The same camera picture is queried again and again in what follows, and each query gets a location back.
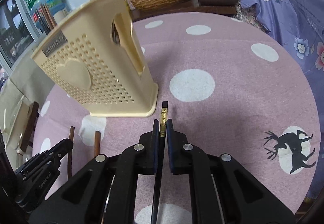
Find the screw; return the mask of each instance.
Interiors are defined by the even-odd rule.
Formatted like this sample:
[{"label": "screw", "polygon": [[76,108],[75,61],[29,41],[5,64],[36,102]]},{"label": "screw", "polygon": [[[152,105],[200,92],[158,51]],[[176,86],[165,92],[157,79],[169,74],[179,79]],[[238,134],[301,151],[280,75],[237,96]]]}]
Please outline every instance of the screw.
[{"label": "screw", "polygon": [[184,144],[182,148],[187,151],[190,151],[193,149],[193,146],[191,144]]},{"label": "screw", "polygon": [[222,154],[221,159],[225,162],[228,162],[232,159],[232,157],[229,154]]},{"label": "screw", "polygon": [[97,155],[97,156],[96,156],[96,161],[97,161],[98,163],[103,162],[103,161],[105,161],[105,160],[106,160],[106,157],[105,157],[104,155]]},{"label": "screw", "polygon": [[136,151],[141,151],[144,149],[144,146],[142,144],[136,144],[136,145],[134,145],[134,149]]}]

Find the deer antler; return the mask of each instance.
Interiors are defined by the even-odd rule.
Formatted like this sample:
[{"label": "deer antler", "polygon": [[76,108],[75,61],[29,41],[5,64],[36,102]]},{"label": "deer antler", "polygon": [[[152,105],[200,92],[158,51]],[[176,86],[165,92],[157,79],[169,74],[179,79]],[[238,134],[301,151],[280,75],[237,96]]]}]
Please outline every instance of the deer antler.
[{"label": "deer antler", "polygon": [[270,155],[270,156],[268,157],[268,159],[270,159],[271,157],[273,157],[271,160],[273,160],[273,159],[276,158],[276,156],[277,156],[277,154],[278,154],[278,149],[276,149],[275,151],[271,151],[271,150],[269,150],[269,149],[267,149],[267,148],[265,148],[265,149],[268,151],[267,154],[272,153],[272,155]]},{"label": "deer antler", "polygon": [[267,139],[267,141],[263,145],[265,145],[267,142],[269,142],[272,139],[278,141],[278,136],[276,136],[273,132],[268,131],[268,132],[265,132],[265,133],[270,135],[270,136],[264,138],[264,140]]}]

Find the heart emblem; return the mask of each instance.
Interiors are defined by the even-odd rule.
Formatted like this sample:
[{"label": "heart emblem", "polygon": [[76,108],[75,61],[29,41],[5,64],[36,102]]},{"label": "heart emblem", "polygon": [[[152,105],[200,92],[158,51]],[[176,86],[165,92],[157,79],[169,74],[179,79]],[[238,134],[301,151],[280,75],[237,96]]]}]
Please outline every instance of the heart emblem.
[{"label": "heart emblem", "polygon": [[59,64],[56,66],[57,74],[69,84],[89,90],[91,87],[90,73],[82,62],[78,60],[69,59],[65,64]]}]

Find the black deer silhouette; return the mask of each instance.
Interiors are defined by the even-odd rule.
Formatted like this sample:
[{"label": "black deer silhouette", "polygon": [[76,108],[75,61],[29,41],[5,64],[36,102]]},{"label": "black deer silhouette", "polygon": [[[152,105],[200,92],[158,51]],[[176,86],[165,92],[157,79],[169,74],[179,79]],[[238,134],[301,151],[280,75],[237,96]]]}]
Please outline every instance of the black deer silhouette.
[{"label": "black deer silhouette", "polygon": [[311,140],[313,138],[313,135],[308,138],[299,139],[300,134],[304,134],[305,136],[307,136],[307,134],[300,130],[297,130],[297,134],[286,133],[280,137],[276,136],[271,131],[268,131],[265,133],[268,134],[269,136],[264,138],[264,140],[267,139],[267,141],[264,143],[264,145],[272,139],[277,141],[277,144],[273,147],[274,151],[271,151],[271,150],[265,148],[268,151],[267,154],[272,153],[268,157],[268,159],[270,159],[270,158],[272,158],[271,160],[275,159],[278,154],[279,148],[287,149],[287,146],[288,146],[290,148],[291,152],[293,153],[293,155],[292,155],[293,168],[291,169],[290,173],[296,171],[298,168],[301,168],[301,167],[310,168],[310,167],[315,166],[316,162],[314,162],[311,165],[307,165],[305,163],[308,160],[308,158],[310,158],[314,154],[315,148],[308,156],[305,156],[301,153],[301,151],[302,151],[301,143]]}]

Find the round table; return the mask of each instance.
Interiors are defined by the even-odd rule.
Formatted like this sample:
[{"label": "round table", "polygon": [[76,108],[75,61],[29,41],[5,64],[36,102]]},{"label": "round table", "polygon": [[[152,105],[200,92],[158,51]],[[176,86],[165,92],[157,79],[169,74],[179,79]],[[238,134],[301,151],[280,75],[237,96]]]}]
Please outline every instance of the round table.
[{"label": "round table", "polygon": [[[37,122],[33,154],[68,138],[74,126],[74,174],[93,158],[96,130],[101,152],[120,154],[152,130],[162,101],[168,101],[176,131],[205,153],[231,154],[296,212],[315,172],[320,126],[308,82],[285,49],[253,26],[215,14],[166,14],[134,27],[159,85],[156,112],[147,118],[91,117],[55,85]],[[296,135],[298,130],[308,136]],[[67,180],[67,158],[61,162],[48,196]],[[150,223],[153,187],[154,176],[139,176],[137,224]],[[166,150],[158,223],[191,223],[190,212],[188,176],[171,175]]]}]

